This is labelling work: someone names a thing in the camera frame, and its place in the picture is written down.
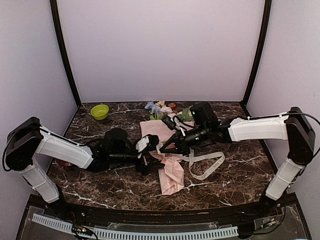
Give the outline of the pink wrapping paper sheet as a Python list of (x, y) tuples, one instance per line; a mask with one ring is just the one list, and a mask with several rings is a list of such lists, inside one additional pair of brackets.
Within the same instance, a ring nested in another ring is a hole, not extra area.
[[(165, 143), (174, 133), (161, 120), (141, 121), (139, 123), (141, 135), (157, 135), (161, 144)], [(164, 164), (158, 169), (159, 182), (162, 195), (172, 195), (184, 187), (184, 169), (180, 165), (181, 154), (160, 153), (158, 150), (150, 152), (150, 155)]]

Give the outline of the beige printed ribbon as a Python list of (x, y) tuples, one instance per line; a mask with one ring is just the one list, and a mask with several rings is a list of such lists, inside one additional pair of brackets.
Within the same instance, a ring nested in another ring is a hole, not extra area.
[[(189, 175), (196, 180), (207, 179), (214, 171), (221, 166), (225, 161), (225, 155), (223, 152), (213, 152), (205, 155), (195, 156), (195, 152), (191, 149), (191, 152), (187, 156), (180, 154), (165, 154), (160, 152), (160, 148), (163, 146), (159, 143), (156, 146), (156, 152), (160, 156), (160, 160), (165, 164), (164, 173), (176, 182), (182, 181), (184, 178), (184, 169), (181, 166), (181, 162), (185, 162), (188, 165)], [(207, 169), (202, 174), (196, 174), (193, 172), (194, 166), (199, 163), (209, 163)]]

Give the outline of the white rose stem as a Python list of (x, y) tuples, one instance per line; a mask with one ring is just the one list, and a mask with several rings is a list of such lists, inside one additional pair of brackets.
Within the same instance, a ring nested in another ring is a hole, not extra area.
[(182, 111), (180, 111), (177, 114), (177, 116), (183, 122), (193, 122), (194, 121), (192, 113), (190, 112), (189, 108), (184, 108)]
[(168, 106), (153, 106), (150, 111), (150, 120), (161, 120), (164, 116), (170, 115), (173, 113), (173, 110)]

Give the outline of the peach and orange flower stem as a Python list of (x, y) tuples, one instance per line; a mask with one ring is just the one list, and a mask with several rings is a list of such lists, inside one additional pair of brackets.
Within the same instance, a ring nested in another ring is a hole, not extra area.
[(166, 102), (163, 101), (158, 101), (156, 103), (157, 106), (161, 107), (160, 112), (161, 113), (167, 113), (167, 114), (171, 114), (176, 110), (177, 105), (173, 102), (170, 102), (168, 104), (166, 104)]

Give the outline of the blue flower stem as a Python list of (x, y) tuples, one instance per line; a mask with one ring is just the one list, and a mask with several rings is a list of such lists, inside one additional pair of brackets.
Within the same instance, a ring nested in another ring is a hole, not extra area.
[(144, 108), (148, 110), (151, 115), (152, 114), (158, 115), (161, 109), (161, 107), (156, 105), (153, 101), (148, 102)]

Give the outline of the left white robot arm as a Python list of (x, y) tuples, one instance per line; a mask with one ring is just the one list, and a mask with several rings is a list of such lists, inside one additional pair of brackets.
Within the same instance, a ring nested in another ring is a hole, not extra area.
[(145, 157), (159, 142), (157, 135), (147, 134), (133, 144), (124, 129), (113, 128), (103, 138), (78, 143), (50, 131), (37, 117), (31, 117), (8, 134), (2, 167), (6, 172), (19, 172), (32, 189), (51, 204), (51, 210), (58, 217), (67, 218), (71, 208), (36, 161), (36, 155), (62, 160), (91, 173), (102, 172), (112, 165), (133, 164), (138, 173), (148, 175), (165, 166), (159, 160), (147, 161)]

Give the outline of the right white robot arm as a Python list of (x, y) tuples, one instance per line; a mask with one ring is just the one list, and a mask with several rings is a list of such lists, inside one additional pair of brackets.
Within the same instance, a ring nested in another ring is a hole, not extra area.
[(274, 210), (274, 201), (283, 195), (320, 151), (315, 148), (316, 132), (309, 120), (320, 121), (299, 107), (274, 115), (224, 120), (216, 117), (208, 103), (194, 105), (190, 112), (195, 126), (188, 131), (177, 130), (159, 151), (187, 156), (192, 146), (205, 140), (214, 144), (264, 140), (275, 160), (277, 172), (265, 190), (266, 198), (255, 205), (255, 213), (260, 217), (266, 217)]

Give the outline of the green plastic bowl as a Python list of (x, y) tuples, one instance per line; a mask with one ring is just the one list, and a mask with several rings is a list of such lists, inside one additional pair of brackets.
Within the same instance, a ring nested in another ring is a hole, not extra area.
[(106, 104), (96, 105), (90, 110), (90, 114), (95, 120), (104, 120), (109, 115), (109, 107)]

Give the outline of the red embroidered pouch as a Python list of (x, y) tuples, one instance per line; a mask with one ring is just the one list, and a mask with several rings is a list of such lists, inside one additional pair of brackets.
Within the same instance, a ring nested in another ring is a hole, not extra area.
[(57, 163), (62, 167), (72, 167), (73, 166), (72, 163), (69, 163), (69, 162), (66, 162), (63, 160), (57, 160)]

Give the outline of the right black frame post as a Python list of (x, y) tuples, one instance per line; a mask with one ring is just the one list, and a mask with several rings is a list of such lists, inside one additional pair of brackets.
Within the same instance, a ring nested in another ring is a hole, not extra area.
[(260, 26), (260, 31), (259, 31), (259, 37), (258, 37), (258, 41), (257, 41), (257, 47), (256, 47), (253, 63), (252, 63), (252, 68), (250, 71), (250, 75), (248, 78), (248, 82), (246, 85), (244, 96), (242, 98), (242, 101), (240, 102), (243, 108), (246, 108), (249, 103), (250, 96), (253, 91), (255, 80), (256, 80), (256, 77), (258, 74), (261, 58), (263, 55), (264, 45), (265, 45), (265, 41), (266, 41), (268, 26), (269, 26), (271, 8), (272, 8), (272, 0), (265, 0), (263, 14), (262, 14), (262, 20), (261, 20), (261, 26)]

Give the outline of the black frame post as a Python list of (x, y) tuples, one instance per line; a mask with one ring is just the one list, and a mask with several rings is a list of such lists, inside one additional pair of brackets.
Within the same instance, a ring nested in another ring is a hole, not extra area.
[(82, 101), (80, 99), (80, 95), (76, 86), (76, 82), (72, 73), (71, 64), (69, 61), (69, 56), (66, 49), (66, 44), (63, 36), (63, 30), (62, 30), (62, 24), (60, 20), (59, 15), (59, 9), (58, 9), (58, 1), (57, 0), (50, 0), (50, 9), (51, 9), (51, 15), (55, 30), (55, 35), (58, 43), (58, 48), (61, 56), (61, 60), (63, 63), (64, 71), (67, 77), (67, 82), (70, 87), (73, 100), (76, 104), (76, 107), (79, 108), (82, 105)]
[(262, 14), (262, 20), (261, 20), (261, 26), (260, 26), (260, 31), (259, 31), (259, 37), (258, 37), (258, 41), (257, 41), (257, 47), (256, 47), (253, 63), (252, 63), (252, 68), (250, 71), (250, 75), (248, 78), (248, 82), (246, 85), (244, 96), (242, 98), (242, 101), (240, 102), (243, 108), (246, 108), (249, 103), (250, 96), (253, 91), (255, 80), (256, 80), (256, 77), (258, 74), (261, 58), (263, 55), (264, 45), (265, 45), (265, 41), (266, 41), (268, 26), (269, 26), (271, 8), (272, 8), (272, 0), (265, 0), (263, 14)]

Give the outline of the left black frame post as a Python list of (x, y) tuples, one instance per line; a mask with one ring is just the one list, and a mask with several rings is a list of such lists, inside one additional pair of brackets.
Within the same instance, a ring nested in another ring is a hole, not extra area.
[(59, 15), (59, 9), (58, 9), (58, 1), (57, 0), (50, 0), (50, 9), (51, 9), (51, 15), (55, 30), (55, 35), (58, 43), (58, 48), (61, 56), (61, 60), (63, 63), (64, 71), (67, 77), (67, 82), (70, 87), (73, 100), (76, 104), (76, 107), (79, 108), (82, 105), (82, 101), (80, 99), (80, 95), (76, 86), (76, 82), (72, 73), (71, 64), (69, 61), (69, 56), (66, 49), (66, 44), (63, 36), (63, 30), (62, 30), (62, 24), (60, 20)]

